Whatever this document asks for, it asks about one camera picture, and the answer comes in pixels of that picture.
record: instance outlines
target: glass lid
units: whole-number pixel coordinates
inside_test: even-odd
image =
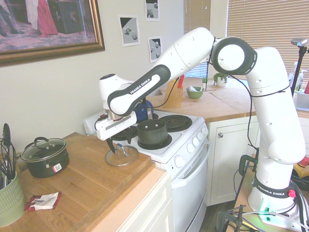
[[[65,148],[66,142],[63,139],[46,139],[38,137],[33,143],[26,146],[21,158],[28,162],[46,160],[59,154]]]
[[[105,161],[112,166],[124,166],[132,163],[138,156],[139,152],[135,147],[117,144],[115,153],[109,151],[105,156]]]

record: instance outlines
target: red button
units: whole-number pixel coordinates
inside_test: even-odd
[[[300,166],[302,166],[302,167],[306,167],[306,166],[308,165],[308,163],[309,163],[309,157],[305,156],[305,157],[303,158],[303,160],[300,161],[298,164],[299,164]]]
[[[295,198],[296,197],[296,193],[293,189],[289,190],[289,197]]]

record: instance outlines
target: butcher block counter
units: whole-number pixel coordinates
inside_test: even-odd
[[[33,195],[61,191],[56,208],[25,212],[13,224],[0,228],[0,232],[93,231],[130,192],[144,183],[145,187],[139,186],[138,192],[135,190],[137,202],[132,204],[137,205],[136,199],[145,195],[141,190],[151,189],[164,174],[142,153],[129,165],[108,165],[104,159],[108,145],[95,136],[73,133],[64,140],[70,163],[62,172],[43,179],[31,176],[28,169],[18,172],[26,201]]]
[[[199,99],[190,99],[186,88],[191,86],[200,87],[201,78],[187,77],[183,80],[183,100],[181,108],[163,108],[156,110],[178,113],[183,115],[201,116],[205,118],[206,123],[223,121],[228,119],[247,117],[250,115],[250,96],[246,88],[233,78],[229,78],[226,87],[217,87],[213,85],[210,79],[207,83],[207,91]],[[161,89],[162,95],[147,97],[152,105],[159,106],[163,104],[166,93],[166,87]],[[309,112],[297,111],[299,117],[309,118]]]

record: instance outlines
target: franka emika robot arm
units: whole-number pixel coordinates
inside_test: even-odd
[[[282,213],[294,205],[291,197],[293,164],[305,155],[305,142],[293,103],[287,72],[273,47],[252,49],[245,41],[216,39],[197,28],[172,44],[143,77],[130,83],[116,74],[99,81],[103,108],[108,118],[98,122],[98,138],[105,140],[133,125],[134,107],[148,94],[211,57],[214,68],[228,75],[246,75],[260,131],[258,167],[248,202],[254,211]],[[299,220],[298,205],[289,218]],[[301,231],[290,219],[260,215],[268,224]]]

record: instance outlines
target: wall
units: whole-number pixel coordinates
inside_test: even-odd
[[[105,51],[0,68],[0,129],[8,123],[17,152],[34,138],[85,134],[83,119],[102,110],[98,80],[137,80],[152,66],[147,37],[163,50],[183,35],[183,1],[160,1],[160,21],[145,21],[144,0],[98,0]],[[138,15],[141,44],[122,47],[117,14]]]

